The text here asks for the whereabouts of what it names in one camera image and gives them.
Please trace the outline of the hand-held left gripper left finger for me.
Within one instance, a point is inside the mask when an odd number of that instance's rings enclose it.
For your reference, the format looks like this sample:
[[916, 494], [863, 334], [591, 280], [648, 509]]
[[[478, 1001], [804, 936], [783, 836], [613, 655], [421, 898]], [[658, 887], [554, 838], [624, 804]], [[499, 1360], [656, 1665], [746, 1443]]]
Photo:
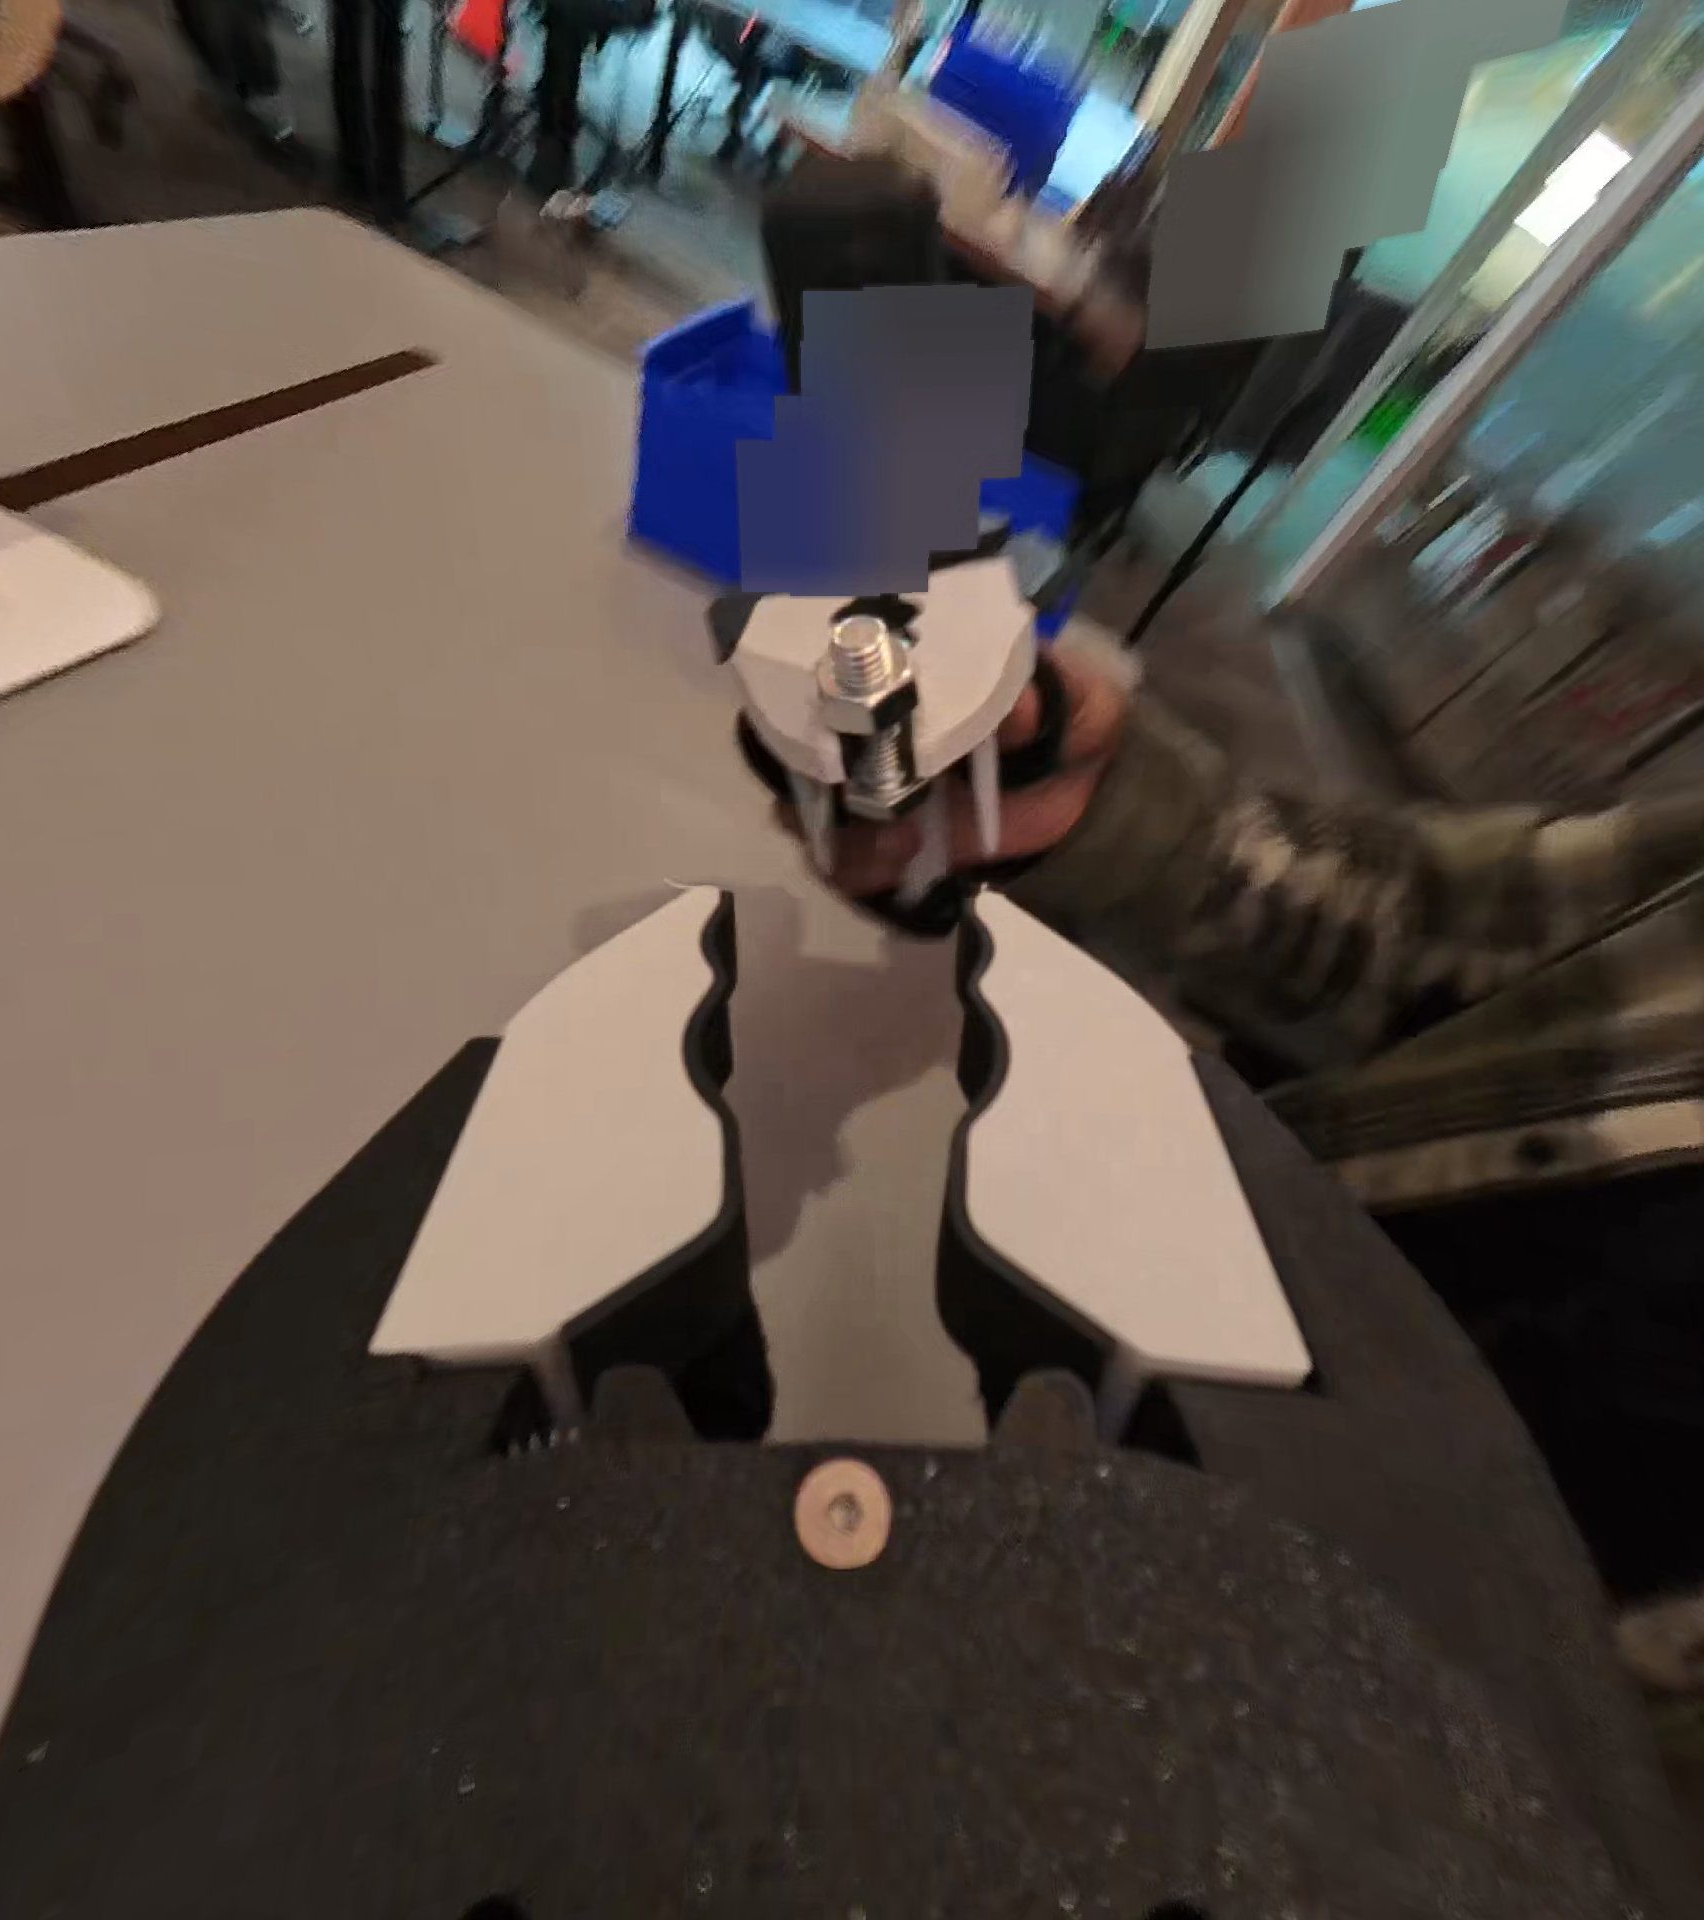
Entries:
[[369, 1333], [382, 1360], [498, 1370], [531, 1434], [599, 1383], [664, 1380], [695, 1434], [766, 1434], [771, 1366], [727, 1104], [730, 890], [694, 884], [504, 1024]]

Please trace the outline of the blue plastic bin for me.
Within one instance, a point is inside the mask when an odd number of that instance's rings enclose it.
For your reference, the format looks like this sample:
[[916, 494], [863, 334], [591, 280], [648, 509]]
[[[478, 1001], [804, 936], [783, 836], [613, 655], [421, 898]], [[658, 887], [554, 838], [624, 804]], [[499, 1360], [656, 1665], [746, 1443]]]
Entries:
[[[774, 431], [787, 361], [749, 297], [695, 310], [658, 334], [637, 363], [637, 415], [626, 538], [705, 579], [742, 586], [738, 444]], [[979, 522], [1006, 536], [1041, 639], [1071, 618], [1079, 586], [1066, 546], [1079, 478], [1028, 449], [1015, 473], [979, 485]]]

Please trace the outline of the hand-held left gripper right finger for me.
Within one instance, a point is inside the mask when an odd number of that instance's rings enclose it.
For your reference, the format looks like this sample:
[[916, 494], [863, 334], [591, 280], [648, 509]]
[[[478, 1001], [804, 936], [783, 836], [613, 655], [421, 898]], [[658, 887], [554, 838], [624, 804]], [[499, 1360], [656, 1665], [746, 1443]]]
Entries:
[[984, 890], [959, 912], [959, 1092], [938, 1315], [996, 1420], [1066, 1374], [1122, 1442], [1167, 1381], [1289, 1392], [1309, 1343], [1186, 1038]]

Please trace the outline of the person's right hand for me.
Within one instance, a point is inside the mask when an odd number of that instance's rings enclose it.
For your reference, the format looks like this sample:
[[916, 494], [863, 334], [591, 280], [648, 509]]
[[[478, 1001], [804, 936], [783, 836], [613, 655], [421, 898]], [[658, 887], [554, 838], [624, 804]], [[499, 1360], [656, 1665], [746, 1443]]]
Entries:
[[1100, 663], [1051, 647], [996, 734], [999, 769], [1046, 775], [999, 793], [999, 836], [986, 845], [970, 775], [938, 779], [905, 812], [835, 818], [807, 864], [863, 917], [919, 942], [958, 930], [984, 887], [1035, 871], [1079, 826], [1128, 722], [1128, 689]]

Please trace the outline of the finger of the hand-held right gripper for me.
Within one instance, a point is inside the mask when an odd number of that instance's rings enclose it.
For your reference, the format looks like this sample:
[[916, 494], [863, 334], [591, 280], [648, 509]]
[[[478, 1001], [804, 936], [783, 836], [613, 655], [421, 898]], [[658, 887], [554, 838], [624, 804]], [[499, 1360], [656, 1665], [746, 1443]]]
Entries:
[[959, 787], [970, 845], [1006, 852], [1003, 804], [1013, 782], [999, 730], [1028, 692], [1039, 655], [1034, 608], [1012, 553], [965, 557], [909, 591], [912, 775]]
[[845, 812], [839, 745], [816, 705], [816, 666], [839, 618], [863, 599], [726, 594], [709, 632], [735, 699], [734, 741], [746, 769], [795, 838], [812, 871], [833, 890], [857, 890], [859, 828]]

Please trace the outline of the person's right forearm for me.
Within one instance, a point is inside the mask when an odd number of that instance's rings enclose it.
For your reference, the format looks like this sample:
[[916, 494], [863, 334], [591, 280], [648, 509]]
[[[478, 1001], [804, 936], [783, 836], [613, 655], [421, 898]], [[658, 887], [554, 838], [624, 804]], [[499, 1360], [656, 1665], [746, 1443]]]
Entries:
[[1344, 1070], [1704, 914], [1704, 783], [1595, 812], [1327, 798], [1244, 778], [1132, 689], [1084, 818], [1008, 890], [1219, 1024]]

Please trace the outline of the steel hex bolt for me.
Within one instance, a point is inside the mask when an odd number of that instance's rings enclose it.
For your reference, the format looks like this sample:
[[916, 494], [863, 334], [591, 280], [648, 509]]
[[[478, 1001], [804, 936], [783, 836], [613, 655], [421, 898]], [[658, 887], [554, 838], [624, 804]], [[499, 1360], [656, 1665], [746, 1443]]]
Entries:
[[[905, 670], [914, 676], [901, 630], [878, 613], [835, 620], [816, 660], [816, 673], [822, 660], [832, 660], [835, 676], [848, 685], [872, 683]], [[916, 692], [907, 726], [872, 735], [841, 735], [822, 726], [837, 744], [839, 787], [848, 814], [865, 822], [883, 822], [917, 804], [926, 785], [916, 744], [917, 705], [919, 692]]]

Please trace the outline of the person's dark clothing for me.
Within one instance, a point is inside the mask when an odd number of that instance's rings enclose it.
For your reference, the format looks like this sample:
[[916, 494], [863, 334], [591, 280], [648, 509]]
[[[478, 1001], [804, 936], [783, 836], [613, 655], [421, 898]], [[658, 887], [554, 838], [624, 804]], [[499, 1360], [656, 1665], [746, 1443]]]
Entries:
[[1704, 1168], [1378, 1215], [1618, 1600], [1704, 1584]]

